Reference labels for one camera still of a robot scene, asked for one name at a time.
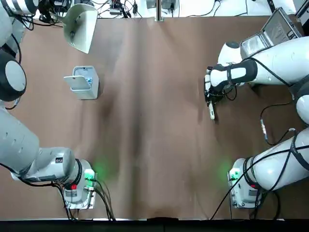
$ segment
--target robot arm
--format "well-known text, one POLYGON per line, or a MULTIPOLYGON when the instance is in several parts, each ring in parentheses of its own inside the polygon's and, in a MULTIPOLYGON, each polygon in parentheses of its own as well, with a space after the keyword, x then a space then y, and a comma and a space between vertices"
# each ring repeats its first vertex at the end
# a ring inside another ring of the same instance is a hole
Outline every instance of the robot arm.
POLYGON ((211 118, 214 119, 213 105, 225 96, 224 91, 231 86, 244 83, 291 86, 301 81, 309 74, 308 52, 309 37, 286 41, 244 59, 237 43, 226 43, 219 54, 218 64, 208 67, 204 78, 205 100, 211 118))
MULTIPOLYGON (((219 55, 219 64, 206 71, 205 99, 211 118, 214 119, 212 104, 220 101, 231 86, 240 86, 242 83, 286 84, 293 94, 298 115, 309 124, 308 53, 308 37, 293 39, 253 54, 254 59, 242 59, 239 46, 226 43, 219 55)), ((276 190, 309 176, 309 128, 300 132, 295 140, 295 147, 305 148, 289 152, 293 139, 251 158, 238 159, 234 163, 228 172, 228 183, 231 188, 239 181, 231 190, 235 207, 254 208, 256 200, 258 203, 261 200, 258 189, 276 190)))
POLYGON ((89 187, 95 183, 89 179, 96 177, 90 164, 75 159, 69 148, 41 148, 38 137, 6 110, 4 102, 20 98, 26 87, 23 68, 0 49, 0 164, 15 180, 62 185, 70 208, 93 208, 95 193, 89 187))

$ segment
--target brown table surface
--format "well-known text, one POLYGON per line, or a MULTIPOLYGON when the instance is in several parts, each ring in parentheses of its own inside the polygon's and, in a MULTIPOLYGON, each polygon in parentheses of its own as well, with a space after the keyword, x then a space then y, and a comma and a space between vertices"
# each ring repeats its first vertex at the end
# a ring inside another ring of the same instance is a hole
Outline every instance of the brown table surface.
MULTIPOLYGON (((35 27, 22 42, 27 91, 12 111, 41 146, 65 146, 92 163, 112 194, 117 218, 209 218, 227 191, 226 173, 237 158, 268 148, 261 110, 287 102, 288 90, 262 86, 238 89, 235 101, 216 106, 210 120, 203 77, 222 45, 256 33, 268 17, 98 20, 89 54, 66 44, 63 30, 35 27), (74 66, 93 65, 100 96, 78 100, 63 77, 74 66)), ((265 123, 277 140, 289 127, 303 128, 294 106, 270 109, 265 123)), ((65 218, 54 188, 13 181, 1 168, 1 219, 65 218)), ((282 218, 308 218, 309 182, 283 188, 282 218)), ((270 196, 260 218, 272 218, 270 196)), ((106 217, 99 198, 81 218, 106 217)), ((228 200, 216 218, 229 218, 228 200)), ((234 218, 248 210, 233 209, 234 218)))

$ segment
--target green led light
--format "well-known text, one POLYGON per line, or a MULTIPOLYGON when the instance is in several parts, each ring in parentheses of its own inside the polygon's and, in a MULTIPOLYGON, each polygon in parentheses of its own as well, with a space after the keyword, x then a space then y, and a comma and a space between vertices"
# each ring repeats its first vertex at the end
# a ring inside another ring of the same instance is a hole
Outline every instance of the green led light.
POLYGON ((86 169, 85 170, 85 179, 87 187, 92 187, 93 186, 93 181, 95 179, 95 173, 92 169, 86 169))
POLYGON ((238 178, 238 173, 240 172, 239 168, 232 168, 230 171, 232 178, 238 178))

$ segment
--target black cable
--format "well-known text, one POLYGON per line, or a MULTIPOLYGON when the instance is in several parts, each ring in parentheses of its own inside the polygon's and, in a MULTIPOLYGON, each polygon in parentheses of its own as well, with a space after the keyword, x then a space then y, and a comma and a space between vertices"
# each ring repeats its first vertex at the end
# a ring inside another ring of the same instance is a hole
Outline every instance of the black cable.
POLYGON ((261 121, 261 125, 262 125, 262 130, 263 130, 264 138, 265 138, 265 141, 266 141, 266 143, 267 143, 268 145, 270 145, 270 146, 275 146, 275 145, 279 144, 279 143, 284 139, 284 137, 286 136, 286 134, 287 134, 288 132, 290 132, 291 130, 288 129, 288 130, 283 134, 283 136, 282 136, 277 142, 275 142, 275 143, 270 143, 269 140, 268 140, 268 138, 267 138, 267 130, 266 130, 265 125, 264 125, 264 122, 263 122, 263 113, 264 113, 264 111, 265 111, 266 109, 270 108, 270 107, 289 105, 289 104, 291 104, 292 102, 293 102, 293 100, 290 101, 290 102, 288 102, 288 103, 269 105, 269 106, 265 107, 265 108, 262 110, 262 112, 261 112, 261 114, 260 114, 260 121, 261 121))
POLYGON ((216 2, 217 2, 218 0, 215 0, 214 1, 214 3, 213 3, 213 6, 212 6, 212 9, 208 12, 208 13, 206 13, 206 14, 200 14, 200 15, 195 15, 195 14, 193 14, 193 15, 189 15, 189 16, 187 16, 187 17, 201 17, 201 16, 206 16, 206 15, 209 15, 211 12, 212 12, 212 10, 214 9, 214 6, 216 5, 216 2))
POLYGON ((248 60, 248 59, 254 60, 255 62, 259 63, 264 69, 266 69, 268 72, 270 72, 274 77, 276 77, 278 80, 280 80, 282 83, 284 83, 287 87, 291 86, 290 84, 288 84, 286 81, 284 81, 281 77, 279 77, 277 74, 275 74, 272 70, 270 70, 268 67, 266 67, 265 64, 263 64, 262 62, 260 62, 256 58, 247 57, 247 58, 243 59, 242 62, 245 61, 245 60, 248 60))
POLYGON ((277 191, 272 191, 272 192, 275 194, 275 196, 277 198, 277 211, 276 211, 276 214, 275 214, 273 220, 277 220, 279 215, 280 215, 280 212, 281 212, 281 201, 280 201, 280 196, 277 193, 277 191))
POLYGON ((15 41, 15 43, 17 45, 18 53, 19 53, 19 61, 18 61, 18 63, 20 64, 21 63, 21 49, 20 49, 19 43, 18 43, 17 39, 15 38, 15 36, 13 34, 11 34, 11 37, 14 39, 14 41, 15 41))
POLYGON ((53 184, 52 187, 55 187, 55 188, 57 188, 59 190, 59 192, 61 194, 62 201, 64 203, 64 208, 66 210, 66 214, 67 214, 68 220, 72 220, 72 214, 71 214, 71 211, 69 211, 69 209, 67 208, 67 205, 66 205, 66 202, 64 200, 64 196, 63 196, 61 187, 59 185, 56 185, 56 184, 53 184))
MULTIPOLYGON (((128 1, 130 4, 131 4, 131 6, 132 7, 134 7, 134 5, 136 4, 136 2, 134 1, 134 3, 132 4, 130 1, 128 1)), ((141 18, 143 18, 141 15, 140 15, 140 13, 138 12, 138 10, 136 9, 136 13, 138 13, 139 14, 139 16, 141 17, 141 18)))
MULTIPOLYGON (((296 139, 297 139, 297 132, 296 132, 296 130, 294 129, 294 138, 292 139, 292 143, 291 143, 291 147, 290 147, 290 150, 289 150, 289 153, 288 153, 288 155, 287 155, 287 157, 286 157, 286 159, 285 159, 285 162, 284 162, 284 164, 283 164, 283 167, 282 167, 282 170, 281 170, 281 172, 280 172, 280 174, 279 174, 279 176, 278 176, 278 179, 277 179, 277 181, 275 182, 275 184, 269 189, 269 190, 267 190, 265 193, 264 193, 264 195, 262 194, 262 198, 261 198, 261 202, 260 202, 260 205, 258 206, 257 204, 258 204, 258 196, 259 196, 259 191, 260 191, 260 189, 258 190, 258 193, 257 193, 257 197, 256 197, 256 199, 255 199, 255 207, 254 207, 254 211, 253 211, 253 213, 252 214, 254 214, 254 219, 256 219, 256 215, 257 215, 257 212, 258 212, 258 210, 262 207, 262 205, 263 205, 263 203, 264 203, 264 201, 265 201, 265 198, 267 197, 267 195, 269 194, 269 192, 271 192, 271 191, 273 191, 274 190, 274 188, 277 186, 277 184, 279 183, 279 181, 281 180, 281 177, 282 177, 282 175, 283 175, 283 173, 284 173, 284 171, 285 171, 285 168, 286 168, 286 165, 287 165, 287 163, 288 163, 288 161, 289 161, 289 158, 290 158, 290 155, 291 155, 291 152, 292 152, 292 146, 294 146, 295 147, 295 142, 296 142, 296 139)), ((279 216, 279 214, 280 214, 280 210, 281 210, 281 203, 280 203, 280 198, 279 198, 279 195, 277 194, 277 200, 278 200, 278 205, 277 205, 277 211, 276 211, 276 215, 275 215, 275 217, 274 217, 274 219, 277 219, 278 218, 278 216, 279 216)))
POLYGON ((95 190, 95 192, 100 196, 100 198, 103 200, 104 204, 105 204, 105 208, 106 208, 106 213, 107 213, 107 217, 111 218, 113 221, 116 221, 114 215, 111 213, 109 207, 107 206, 105 197, 102 195, 102 193, 100 191, 98 191, 97 189, 95 190))
MULTIPOLYGON (((301 150, 301 149, 306 149, 306 148, 309 148, 309 145, 306 145, 306 146, 300 146, 300 147, 296 147, 296 150, 301 150)), ((221 207, 222 203, 224 202, 224 200, 226 199, 226 197, 229 195, 229 193, 232 191, 232 189, 238 184, 238 182, 241 180, 241 178, 243 178, 243 176, 255 165, 257 164, 258 162, 270 157, 270 156, 274 156, 274 155, 277 155, 277 154, 280 154, 280 153, 284 153, 284 152, 289 152, 290 151, 290 148, 289 149, 286 149, 286 150, 282 150, 282 151, 277 151, 277 152, 274 152, 274 153, 271 153, 271 154, 268 154, 268 155, 265 155, 264 157, 262 157, 261 159, 259 159, 258 161, 254 162, 249 168, 247 168, 243 174, 239 177, 239 179, 235 182, 235 184, 228 190, 228 192, 226 193, 226 195, 223 197, 223 199, 221 200, 220 204, 218 205, 217 209, 215 210, 215 212, 213 213, 212 217, 211 217, 211 220, 214 218, 214 216, 216 215, 216 213, 218 212, 219 208, 221 207)))
POLYGON ((231 220, 233 220, 232 217, 232 203, 231 203, 231 193, 228 196, 228 204, 230 205, 230 216, 231 216, 231 220))
POLYGON ((237 86, 234 85, 234 88, 233 88, 233 89, 231 89, 231 90, 228 91, 227 93, 226 93, 225 90, 224 90, 224 93, 225 93, 226 98, 229 99, 230 101, 234 101, 234 100, 236 99, 236 97, 237 97, 237 86), (234 95, 233 98, 229 98, 228 93, 230 93, 233 89, 235 89, 235 95, 234 95))
POLYGON ((221 6, 221 1, 218 1, 218 2, 219 2, 219 6, 218 6, 217 9, 214 11, 213 17, 216 15, 217 10, 218 10, 219 7, 221 6))
POLYGON ((106 192, 104 191, 104 188, 103 188, 102 184, 101 184, 98 180, 96 180, 96 182, 100 185, 101 190, 102 190, 102 192, 103 192, 103 195, 107 196, 107 200, 108 200, 108 202, 109 202, 109 204, 110 204, 110 210, 111 210, 111 212, 113 213, 113 210, 112 210, 112 199, 111 199, 110 190, 108 189, 106 183, 103 181, 104 186, 105 186, 105 188, 106 188, 106 190, 107 190, 107 193, 108 193, 108 195, 107 195, 106 192))
POLYGON ((247 5, 247 0, 246 1, 246 12, 245 13, 241 13, 241 14, 238 14, 236 16, 241 16, 241 15, 245 15, 245 14, 248 14, 248 5, 247 5))

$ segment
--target black strap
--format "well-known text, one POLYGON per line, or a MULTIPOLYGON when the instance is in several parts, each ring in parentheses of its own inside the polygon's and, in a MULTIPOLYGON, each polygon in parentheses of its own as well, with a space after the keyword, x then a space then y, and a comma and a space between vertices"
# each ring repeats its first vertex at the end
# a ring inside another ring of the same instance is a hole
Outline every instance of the black strap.
POLYGON ((248 164, 248 160, 249 160, 249 159, 250 159, 250 158, 245 159, 245 161, 244 161, 244 163, 243 163, 243 165, 242 165, 242 171, 243 171, 243 173, 244 173, 244 178, 245 178, 246 182, 248 183, 248 185, 250 185, 251 188, 260 189, 260 185, 258 184, 258 182, 254 182, 254 181, 251 180, 251 178, 249 177, 249 174, 248 174, 249 171, 246 172, 246 170, 247 170, 247 164, 248 164))
POLYGON ((291 153, 294 155, 294 157, 296 158, 296 160, 300 163, 300 165, 304 168, 307 169, 309 171, 309 163, 307 161, 305 161, 304 157, 301 155, 301 153, 299 153, 296 150, 296 146, 295 146, 295 139, 296 136, 294 136, 293 138, 293 142, 291 144, 291 153))
POLYGON ((227 73, 227 81, 229 82, 230 85, 233 86, 234 84, 232 83, 231 67, 232 65, 227 66, 226 73, 227 73))
POLYGON ((81 180, 81 177, 82 177, 82 172, 83 172, 83 167, 82 167, 82 164, 81 162, 79 161, 79 159, 75 159, 76 162, 77 162, 77 165, 78 165, 78 173, 77 173, 77 176, 75 178, 75 180, 72 182, 72 183, 67 183, 67 184, 64 184, 64 188, 65 189, 71 189, 71 186, 72 185, 78 185, 78 183, 80 182, 81 180))

